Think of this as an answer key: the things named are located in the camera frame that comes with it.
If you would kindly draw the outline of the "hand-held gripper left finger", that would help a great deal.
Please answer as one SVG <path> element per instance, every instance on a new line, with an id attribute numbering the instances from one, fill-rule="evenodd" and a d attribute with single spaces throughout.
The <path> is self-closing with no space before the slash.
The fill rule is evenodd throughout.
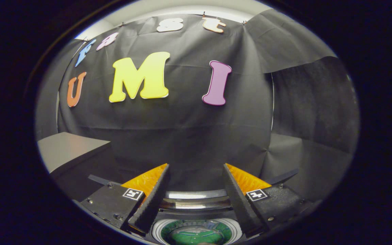
<path id="1" fill-rule="evenodd" d="M 157 217 L 169 180 L 165 163 L 124 184 L 106 183 L 80 205 L 117 229 L 146 234 Z"/>

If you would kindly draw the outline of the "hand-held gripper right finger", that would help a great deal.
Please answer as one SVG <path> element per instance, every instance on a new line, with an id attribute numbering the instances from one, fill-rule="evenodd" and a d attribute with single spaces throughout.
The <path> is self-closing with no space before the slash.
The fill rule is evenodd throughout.
<path id="1" fill-rule="evenodd" d="M 264 181 L 228 163 L 223 165 L 225 190 L 246 237 L 279 233 L 313 210 L 313 201 L 286 185 L 297 173 L 293 169 Z"/>

